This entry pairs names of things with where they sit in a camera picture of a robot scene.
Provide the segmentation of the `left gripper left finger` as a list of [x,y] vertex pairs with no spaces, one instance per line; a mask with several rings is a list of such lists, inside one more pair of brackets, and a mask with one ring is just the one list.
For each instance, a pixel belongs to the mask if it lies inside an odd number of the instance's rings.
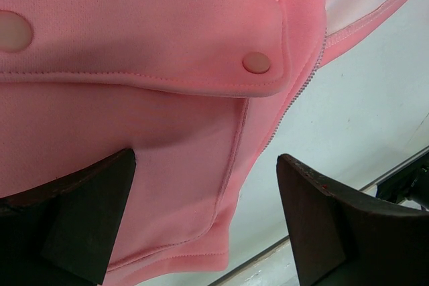
[[1,199],[2,285],[101,285],[136,168],[124,149]]

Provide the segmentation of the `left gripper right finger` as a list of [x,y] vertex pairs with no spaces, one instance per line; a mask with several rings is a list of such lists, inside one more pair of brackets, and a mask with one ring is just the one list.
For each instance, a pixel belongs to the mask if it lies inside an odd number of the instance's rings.
[[428,201],[409,208],[278,157],[278,186],[301,285],[427,285]]

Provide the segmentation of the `pink zip jacket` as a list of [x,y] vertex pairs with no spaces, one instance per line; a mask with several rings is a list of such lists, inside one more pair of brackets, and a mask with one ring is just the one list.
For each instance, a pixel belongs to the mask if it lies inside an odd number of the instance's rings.
[[223,270],[288,107],[406,1],[1,0],[1,195],[129,147],[106,282]]

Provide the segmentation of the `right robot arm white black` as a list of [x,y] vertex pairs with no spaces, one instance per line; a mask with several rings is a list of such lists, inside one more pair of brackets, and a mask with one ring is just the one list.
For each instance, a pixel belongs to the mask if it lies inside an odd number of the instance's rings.
[[428,162],[409,166],[377,185],[376,198],[392,204],[413,202],[428,211]]

